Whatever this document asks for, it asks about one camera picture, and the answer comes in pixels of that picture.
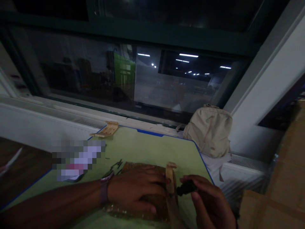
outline corrugated cardboard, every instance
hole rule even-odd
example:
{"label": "corrugated cardboard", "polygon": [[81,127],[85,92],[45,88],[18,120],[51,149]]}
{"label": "corrugated cardboard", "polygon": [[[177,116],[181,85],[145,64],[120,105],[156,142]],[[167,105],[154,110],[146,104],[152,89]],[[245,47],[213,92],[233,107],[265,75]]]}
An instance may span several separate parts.
{"label": "corrugated cardboard", "polygon": [[245,190],[238,225],[241,229],[305,228],[305,213]]}
{"label": "corrugated cardboard", "polygon": [[305,101],[299,101],[295,119],[282,140],[266,196],[305,212]]}

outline beige backpack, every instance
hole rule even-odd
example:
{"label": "beige backpack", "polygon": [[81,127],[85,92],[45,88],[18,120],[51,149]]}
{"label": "beige backpack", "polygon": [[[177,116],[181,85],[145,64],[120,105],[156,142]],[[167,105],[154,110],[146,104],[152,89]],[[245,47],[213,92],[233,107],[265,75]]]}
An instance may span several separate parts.
{"label": "beige backpack", "polygon": [[194,141],[199,151],[205,155],[222,157],[230,151],[228,135],[232,121],[229,112],[206,104],[195,111],[184,129],[183,138]]}

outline white radiator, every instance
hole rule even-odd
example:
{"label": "white radiator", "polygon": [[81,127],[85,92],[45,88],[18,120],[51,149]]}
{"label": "white radiator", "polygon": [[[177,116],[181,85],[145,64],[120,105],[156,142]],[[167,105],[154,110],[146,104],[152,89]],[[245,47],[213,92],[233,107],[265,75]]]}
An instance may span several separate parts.
{"label": "white radiator", "polygon": [[[0,104],[0,136],[52,152],[54,140],[87,140],[106,123],[81,117],[64,111],[43,107],[39,112]],[[220,187],[230,206],[236,209],[243,189],[259,192],[267,174],[268,165],[233,155],[219,170],[211,173],[216,186]]]}
{"label": "white radiator", "polygon": [[267,178],[268,165],[266,163],[232,155],[229,162],[223,164],[220,181],[219,170],[211,173],[216,186],[221,188],[231,208],[238,212],[244,189],[260,193]]}
{"label": "white radiator", "polygon": [[102,121],[51,108],[40,111],[43,114],[0,104],[0,136],[52,152],[56,140],[87,140],[89,134],[106,126]]}

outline hand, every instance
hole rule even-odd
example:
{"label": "hand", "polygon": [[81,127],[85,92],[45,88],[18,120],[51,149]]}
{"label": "hand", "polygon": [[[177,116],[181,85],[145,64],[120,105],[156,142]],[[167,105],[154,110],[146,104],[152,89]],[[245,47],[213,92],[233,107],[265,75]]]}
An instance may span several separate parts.
{"label": "hand", "polygon": [[156,213],[156,207],[140,198],[148,194],[166,196],[163,187],[156,183],[170,182],[165,174],[154,169],[154,166],[145,166],[114,176],[108,182],[108,200],[132,212]]}
{"label": "hand", "polygon": [[180,178],[182,183],[188,180],[193,180],[198,188],[197,192],[191,193],[197,213],[197,227],[235,229],[235,217],[221,189],[201,176],[189,175]]}

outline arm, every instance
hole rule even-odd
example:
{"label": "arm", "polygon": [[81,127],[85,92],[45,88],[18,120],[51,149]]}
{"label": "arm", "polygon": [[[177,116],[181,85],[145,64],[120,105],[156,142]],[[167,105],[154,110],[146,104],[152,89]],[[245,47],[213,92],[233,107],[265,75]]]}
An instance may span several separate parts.
{"label": "arm", "polygon": [[155,207],[139,201],[143,195],[160,194],[165,190],[155,184],[165,183],[163,174],[148,166],[114,176],[107,184],[100,180],[57,188],[32,197],[5,211],[1,218],[10,228],[59,228],[100,207],[101,186],[107,185],[107,200],[129,211],[151,211]]}

